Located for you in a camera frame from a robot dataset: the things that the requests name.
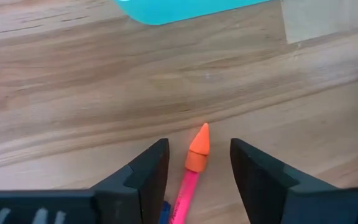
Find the highlighter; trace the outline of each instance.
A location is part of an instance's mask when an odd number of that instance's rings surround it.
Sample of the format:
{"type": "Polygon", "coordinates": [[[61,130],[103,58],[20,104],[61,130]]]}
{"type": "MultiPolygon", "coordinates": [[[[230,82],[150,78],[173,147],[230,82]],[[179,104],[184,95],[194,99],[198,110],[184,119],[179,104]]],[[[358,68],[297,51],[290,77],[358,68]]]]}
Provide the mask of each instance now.
{"type": "Polygon", "coordinates": [[[186,171],[170,224],[184,224],[200,172],[205,170],[209,154],[209,128],[205,123],[191,142],[186,158],[186,171]]]}

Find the highlighter cap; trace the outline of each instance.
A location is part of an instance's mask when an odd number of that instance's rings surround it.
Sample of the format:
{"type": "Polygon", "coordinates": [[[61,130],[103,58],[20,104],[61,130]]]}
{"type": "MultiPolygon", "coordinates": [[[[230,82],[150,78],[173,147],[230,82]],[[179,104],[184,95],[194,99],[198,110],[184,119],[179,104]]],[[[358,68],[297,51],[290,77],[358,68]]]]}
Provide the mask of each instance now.
{"type": "Polygon", "coordinates": [[[194,172],[205,170],[209,154],[209,127],[205,123],[191,142],[185,167],[194,172]]]}

